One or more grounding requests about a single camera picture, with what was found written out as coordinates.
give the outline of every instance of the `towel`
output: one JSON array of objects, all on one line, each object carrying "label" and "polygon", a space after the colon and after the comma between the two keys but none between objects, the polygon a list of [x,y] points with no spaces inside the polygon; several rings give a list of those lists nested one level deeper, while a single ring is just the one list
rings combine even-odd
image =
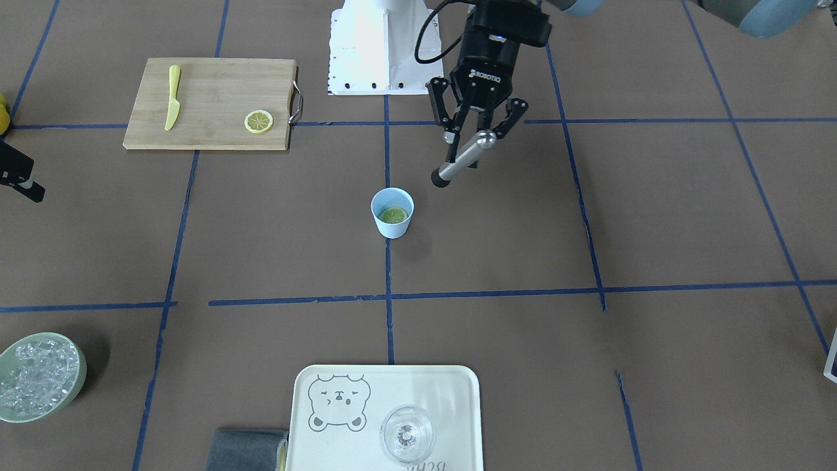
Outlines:
[{"label": "towel", "polygon": [[284,471],[285,430],[216,430],[206,471]]}]

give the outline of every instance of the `wooden cutting board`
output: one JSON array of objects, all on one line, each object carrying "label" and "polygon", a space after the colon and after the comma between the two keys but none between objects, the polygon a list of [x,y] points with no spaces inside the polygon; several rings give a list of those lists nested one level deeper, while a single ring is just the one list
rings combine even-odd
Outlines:
[{"label": "wooden cutting board", "polygon": [[[180,65],[180,115],[163,129],[168,68]],[[126,149],[286,150],[296,61],[280,59],[153,58],[146,64],[122,145]],[[262,134],[244,128],[254,110],[273,115]]]}]

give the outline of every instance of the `black cable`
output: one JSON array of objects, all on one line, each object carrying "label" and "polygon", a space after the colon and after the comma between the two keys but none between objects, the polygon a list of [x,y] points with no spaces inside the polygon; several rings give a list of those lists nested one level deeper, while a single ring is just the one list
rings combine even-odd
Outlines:
[{"label": "black cable", "polygon": [[433,57],[432,59],[422,59],[422,58],[419,57],[419,47],[421,46],[421,41],[424,38],[424,31],[427,30],[427,27],[430,25],[430,22],[433,21],[433,18],[436,15],[438,15],[439,12],[442,11],[442,8],[447,7],[451,3],[468,3],[468,4],[473,5],[473,4],[476,3],[476,1],[477,0],[442,0],[442,3],[440,3],[438,7],[433,9],[433,12],[431,12],[430,15],[427,17],[427,19],[424,20],[424,24],[422,25],[421,30],[419,30],[419,32],[418,32],[418,39],[416,39],[416,49],[413,53],[413,55],[415,56],[416,62],[418,62],[419,64],[433,64],[433,62],[436,62],[437,60],[440,60],[443,57],[445,57],[446,55],[448,55],[448,53],[451,50],[453,50],[453,48],[455,48],[456,45],[459,44],[460,41],[462,40],[462,35],[464,33],[460,34],[460,36],[450,46],[448,46],[448,48],[445,49],[442,52],[442,54],[439,54],[436,57]]}]

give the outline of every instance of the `white tray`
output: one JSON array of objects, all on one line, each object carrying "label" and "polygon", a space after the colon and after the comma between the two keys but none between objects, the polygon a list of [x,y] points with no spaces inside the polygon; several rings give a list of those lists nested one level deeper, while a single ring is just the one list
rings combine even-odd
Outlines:
[{"label": "white tray", "polygon": [[[323,392],[323,397],[336,398],[338,391],[340,400],[320,400]],[[381,444],[387,414],[405,405],[427,411],[436,432],[433,452],[415,465],[396,463]],[[464,366],[312,365],[300,372],[290,413],[288,471],[413,468],[483,471],[480,383],[473,371]]]}]

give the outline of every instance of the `tray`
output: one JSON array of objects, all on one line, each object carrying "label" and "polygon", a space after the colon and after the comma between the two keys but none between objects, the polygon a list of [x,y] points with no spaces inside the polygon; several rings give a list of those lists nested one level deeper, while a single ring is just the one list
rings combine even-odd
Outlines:
[{"label": "tray", "polygon": [[[331,399],[341,392],[341,399],[326,404],[323,392],[322,398]],[[423,408],[434,424],[435,445],[422,463],[398,463],[381,444],[387,415],[405,405]],[[288,471],[412,467],[482,471],[480,384],[473,371],[447,365],[312,365],[300,372],[290,414]]]},{"label": "tray", "polygon": [[[181,67],[180,115],[166,131],[168,68]],[[286,150],[296,61],[280,59],[152,58],[146,63],[123,146],[126,149]],[[273,115],[263,134],[244,128],[253,110]]]}]

